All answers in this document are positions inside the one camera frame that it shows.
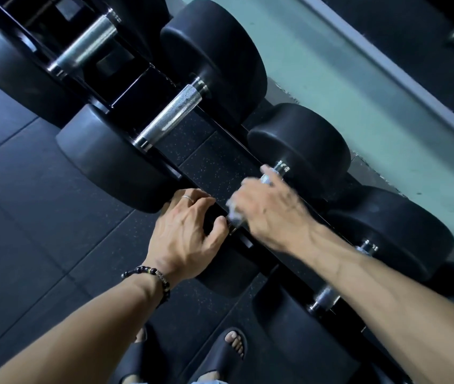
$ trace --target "foot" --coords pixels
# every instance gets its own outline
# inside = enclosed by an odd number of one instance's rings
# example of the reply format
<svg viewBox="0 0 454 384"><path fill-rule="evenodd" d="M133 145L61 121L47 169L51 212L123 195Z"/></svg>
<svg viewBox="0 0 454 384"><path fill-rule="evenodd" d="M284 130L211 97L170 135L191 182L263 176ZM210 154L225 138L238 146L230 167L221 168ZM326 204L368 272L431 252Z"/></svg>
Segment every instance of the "foot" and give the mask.
<svg viewBox="0 0 454 384"><path fill-rule="evenodd" d="M140 331L136 335L136 338L135 338L134 342L135 343L144 342L146 339L147 339L147 333L142 328L142 329L140 329ZM129 376L126 376L122 380L122 384L133 384L133 383L138 383L138 382L142 382L141 378L138 375L129 375Z"/></svg>
<svg viewBox="0 0 454 384"><path fill-rule="evenodd" d="M241 358L243 358L243 343L241 341L241 336L236 333L235 331L229 332L225 336L225 342L230 343L232 348L238 352ZM205 382L205 381L214 381L214 380L221 380L220 373L217 371L206 373L200 376L197 382Z"/></svg>

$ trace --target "beaded bracelet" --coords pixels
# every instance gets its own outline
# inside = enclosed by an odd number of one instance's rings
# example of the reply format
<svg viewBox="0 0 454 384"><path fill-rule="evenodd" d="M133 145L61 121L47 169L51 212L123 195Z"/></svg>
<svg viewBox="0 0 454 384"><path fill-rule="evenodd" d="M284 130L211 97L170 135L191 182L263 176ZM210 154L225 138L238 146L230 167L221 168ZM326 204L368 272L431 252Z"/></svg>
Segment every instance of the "beaded bracelet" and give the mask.
<svg viewBox="0 0 454 384"><path fill-rule="evenodd" d="M135 273L137 273L137 274L148 273L150 275L157 276L161 280L161 284L163 284L163 298L161 298L161 302L158 305L158 307L170 299L170 283L163 276L163 274L160 271L158 271L156 268L151 268L151 267L146 267L145 265L140 265L132 271L124 272L121 275L121 278L122 278L122 280L124 280L126 277L130 277L131 275L133 275Z"/></svg>

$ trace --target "silver ring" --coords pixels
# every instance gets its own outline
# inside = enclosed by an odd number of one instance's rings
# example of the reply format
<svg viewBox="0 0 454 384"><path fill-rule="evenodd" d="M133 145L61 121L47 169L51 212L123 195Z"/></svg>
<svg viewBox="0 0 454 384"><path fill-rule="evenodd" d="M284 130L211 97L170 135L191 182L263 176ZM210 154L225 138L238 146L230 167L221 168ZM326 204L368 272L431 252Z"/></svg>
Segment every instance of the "silver ring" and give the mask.
<svg viewBox="0 0 454 384"><path fill-rule="evenodd" d="M183 195L181 198L188 198L189 200L192 201L192 205L195 203L195 201L193 199L191 199L189 196L187 195Z"/></svg>

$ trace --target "hand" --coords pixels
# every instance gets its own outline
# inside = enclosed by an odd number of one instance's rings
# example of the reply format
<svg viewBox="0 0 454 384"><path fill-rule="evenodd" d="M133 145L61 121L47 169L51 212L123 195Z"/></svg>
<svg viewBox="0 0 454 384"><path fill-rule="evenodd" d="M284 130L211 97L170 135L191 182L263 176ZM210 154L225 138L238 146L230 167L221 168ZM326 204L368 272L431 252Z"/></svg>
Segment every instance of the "hand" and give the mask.
<svg viewBox="0 0 454 384"><path fill-rule="evenodd" d="M280 175L266 165L261 172L269 176L271 186L257 178L246 178L231 200L255 238L272 249L291 253L293 245L309 238L311 226L318 223Z"/></svg>
<svg viewBox="0 0 454 384"><path fill-rule="evenodd" d="M214 203L209 194L189 188L176 191L163 206L143 265L161 271L171 287L204 271L229 234L223 216L215 220L209 236L204 234L205 212Z"/></svg>

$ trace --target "black slide sandal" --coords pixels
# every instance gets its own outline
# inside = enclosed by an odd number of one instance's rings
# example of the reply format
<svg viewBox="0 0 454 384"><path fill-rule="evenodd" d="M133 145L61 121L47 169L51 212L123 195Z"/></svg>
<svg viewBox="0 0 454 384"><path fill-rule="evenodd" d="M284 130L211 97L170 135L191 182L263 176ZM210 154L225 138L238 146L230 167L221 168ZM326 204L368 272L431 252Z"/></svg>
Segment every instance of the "black slide sandal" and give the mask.
<svg viewBox="0 0 454 384"><path fill-rule="evenodd" d="M121 384L127 376L137 375L141 378L141 360L144 353L144 344L147 340L147 329L144 327L145 339L141 342L133 342L122 356L121 362L115 368L108 384Z"/></svg>
<svg viewBox="0 0 454 384"><path fill-rule="evenodd" d="M230 343L225 341L225 336L233 330L241 336L243 358L238 352L236 352ZM188 381L188 384L197 381L200 376L214 371L220 373L221 381L229 382L229 380L237 373L243 361L246 359L247 351L248 344L243 331L235 327L231 327L223 331L223 333L218 336L213 346L211 346L211 350L208 355L195 371L192 378Z"/></svg>

